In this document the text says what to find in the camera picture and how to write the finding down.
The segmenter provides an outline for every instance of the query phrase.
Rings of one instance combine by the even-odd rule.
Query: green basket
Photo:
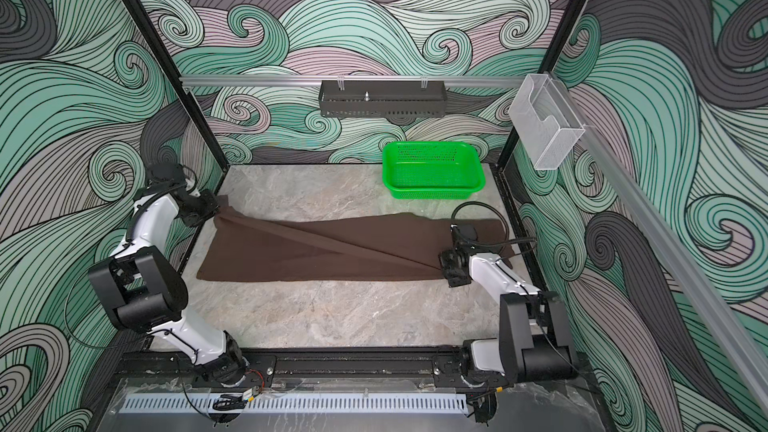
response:
[[[485,187],[478,153],[464,142],[390,142],[382,162],[394,198],[467,198]]]

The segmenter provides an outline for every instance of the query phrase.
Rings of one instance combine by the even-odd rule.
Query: folded brown fabric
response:
[[[498,220],[462,220],[481,242],[505,239]],[[222,207],[197,278],[219,282],[442,279],[451,220],[410,213],[321,222],[267,221]]]

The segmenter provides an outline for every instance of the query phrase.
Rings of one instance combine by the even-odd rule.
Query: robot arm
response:
[[[466,341],[466,369],[497,371],[510,383],[575,376],[576,349],[565,304],[513,272],[498,247],[478,244],[473,226],[452,226],[453,249],[440,254],[450,287],[475,281],[499,304],[498,338]],[[531,320],[542,334],[531,332]]]
[[[246,367],[237,342],[187,309],[187,285],[164,255],[172,221],[202,224],[218,212],[216,198],[197,191],[179,164],[158,164],[149,172],[123,240],[89,269],[88,278],[117,329],[161,337],[185,352],[205,380],[236,385]],[[135,286],[139,278],[144,283]]]

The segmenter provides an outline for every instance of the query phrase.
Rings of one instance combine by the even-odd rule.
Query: patterned wall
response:
[[[85,276],[123,235],[144,164],[221,175],[120,0],[0,0],[0,428],[82,430],[114,330]],[[178,264],[192,229],[175,223]]]
[[[768,0],[589,0],[556,68],[768,351]],[[620,430],[768,430],[589,151],[515,200]]]
[[[142,0],[183,74],[513,76],[535,72],[568,0]],[[515,90],[456,89],[441,119],[320,116],[318,89],[197,93],[233,163],[380,162],[395,140],[495,161]]]

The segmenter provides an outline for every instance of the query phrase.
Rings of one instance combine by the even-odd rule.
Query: white mesh holder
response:
[[[576,145],[584,127],[560,80],[531,73],[509,107],[509,118],[536,170],[555,170]]]

